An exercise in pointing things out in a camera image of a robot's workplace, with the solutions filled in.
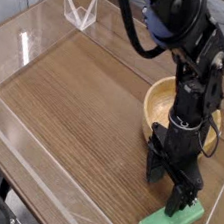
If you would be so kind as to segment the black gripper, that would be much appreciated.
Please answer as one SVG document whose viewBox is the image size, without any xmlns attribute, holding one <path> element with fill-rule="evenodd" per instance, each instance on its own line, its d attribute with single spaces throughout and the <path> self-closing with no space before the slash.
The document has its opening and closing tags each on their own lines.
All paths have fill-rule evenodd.
<svg viewBox="0 0 224 224">
<path fill-rule="evenodd" d="M 186 205 L 192 206 L 203 187 L 198 158 L 210 127 L 203 123 L 199 127 L 186 128 L 170 122 L 166 129 L 154 122 L 151 128 L 146 178 L 149 183 L 157 183 L 167 173 L 174 182 L 165 205 L 166 216 L 172 217 Z"/>
</svg>

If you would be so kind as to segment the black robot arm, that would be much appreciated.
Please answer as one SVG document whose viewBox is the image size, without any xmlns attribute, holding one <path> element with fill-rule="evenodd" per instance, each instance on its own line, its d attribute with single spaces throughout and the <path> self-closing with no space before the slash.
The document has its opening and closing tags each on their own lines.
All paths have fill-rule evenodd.
<svg viewBox="0 0 224 224">
<path fill-rule="evenodd" d="M 219 130 L 213 113 L 224 98 L 224 35 L 207 8 L 207 0 L 145 0 L 146 27 L 160 48 L 176 63 L 175 98 L 168 126 L 151 125 L 148 140 L 147 180 L 168 174 L 173 191 L 165 214 L 174 216 L 192 206 L 204 187 L 198 168 L 209 131 Z"/>
</svg>

